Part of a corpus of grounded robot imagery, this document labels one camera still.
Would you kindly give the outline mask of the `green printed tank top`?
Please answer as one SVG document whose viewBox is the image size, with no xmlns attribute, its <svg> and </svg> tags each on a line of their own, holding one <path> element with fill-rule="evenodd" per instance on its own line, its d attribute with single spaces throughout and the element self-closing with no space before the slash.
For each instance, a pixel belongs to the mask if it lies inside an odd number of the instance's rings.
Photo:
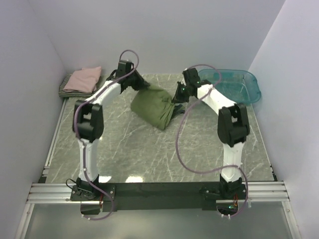
<svg viewBox="0 0 319 239">
<path fill-rule="evenodd" d="M 185 113 L 182 104 L 173 103 L 170 93 L 155 85 L 139 90 L 130 108 L 138 117 L 159 130 L 165 130 L 174 117 Z"/>
</svg>

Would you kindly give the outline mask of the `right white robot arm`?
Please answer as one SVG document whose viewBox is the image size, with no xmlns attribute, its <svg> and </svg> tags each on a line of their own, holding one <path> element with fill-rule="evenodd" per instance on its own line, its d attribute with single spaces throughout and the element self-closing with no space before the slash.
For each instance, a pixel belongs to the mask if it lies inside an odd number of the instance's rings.
<svg viewBox="0 0 319 239">
<path fill-rule="evenodd" d="M 217 135 L 223 144 L 219 194 L 229 199 L 242 186 L 242 151 L 250 126 L 246 106 L 234 102 L 216 89 L 222 79 L 220 71 L 216 72 L 219 79 L 213 84 L 201 80 L 195 66 L 185 69 L 182 73 L 184 81 L 177 83 L 173 102 L 185 103 L 189 97 L 194 96 L 198 102 L 204 102 L 217 114 Z"/>
</svg>

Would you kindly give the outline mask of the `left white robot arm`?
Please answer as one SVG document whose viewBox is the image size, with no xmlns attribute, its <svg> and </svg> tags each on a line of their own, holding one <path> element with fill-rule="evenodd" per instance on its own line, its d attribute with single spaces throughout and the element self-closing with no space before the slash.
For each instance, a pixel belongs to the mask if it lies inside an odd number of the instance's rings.
<svg viewBox="0 0 319 239">
<path fill-rule="evenodd" d="M 76 185 L 86 199 L 94 200 L 100 193 L 96 159 L 97 145 L 104 131 L 103 108 L 128 87 L 138 91 L 148 86 L 133 62 L 120 60 L 118 68 L 95 94 L 75 103 L 72 129 L 80 148 L 80 173 Z"/>
</svg>

